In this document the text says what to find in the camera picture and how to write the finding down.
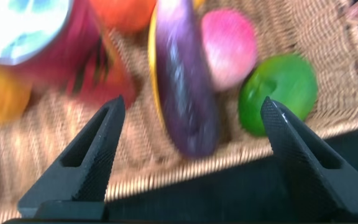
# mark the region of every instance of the can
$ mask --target can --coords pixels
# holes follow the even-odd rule
[[[88,0],[0,0],[0,66],[101,105],[134,84]]]

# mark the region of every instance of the wicker basket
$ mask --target wicker basket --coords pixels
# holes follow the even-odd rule
[[[306,123],[328,138],[358,128],[358,26],[345,20],[350,0],[209,0],[199,15],[219,7],[247,14],[257,30],[259,61],[298,52],[313,64],[318,100]],[[223,141],[213,157],[184,160],[158,122],[147,62],[147,33],[118,38],[136,77],[139,97],[127,111],[106,200],[253,161],[272,153],[237,121],[238,89],[218,96]],[[97,108],[49,92],[18,122],[0,127],[0,223],[18,217],[16,203],[74,138]]]

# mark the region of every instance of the can label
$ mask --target can label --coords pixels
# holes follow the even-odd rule
[[[51,4],[49,1],[34,2]],[[45,24],[40,21],[40,29],[45,31],[48,21]],[[0,66],[35,84],[46,83],[98,106],[122,95],[126,107],[129,107],[135,99],[131,77],[108,35],[102,32],[88,0],[72,1],[70,11],[62,23],[58,34],[45,44],[46,47],[33,49],[36,53],[23,62]],[[25,41],[37,41],[35,37],[26,38]]]

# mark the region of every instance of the pink ball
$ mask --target pink ball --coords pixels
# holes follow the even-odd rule
[[[257,60],[251,21],[237,11],[220,9],[203,17],[201,29],[214,89],[223,91],[239,84]]]

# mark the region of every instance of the eggplant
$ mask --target eggplant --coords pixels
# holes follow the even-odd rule
[[[192,0],[158,1],[155,47],[168,134],[186,157],[211,155],[219,139],[219,115]]]

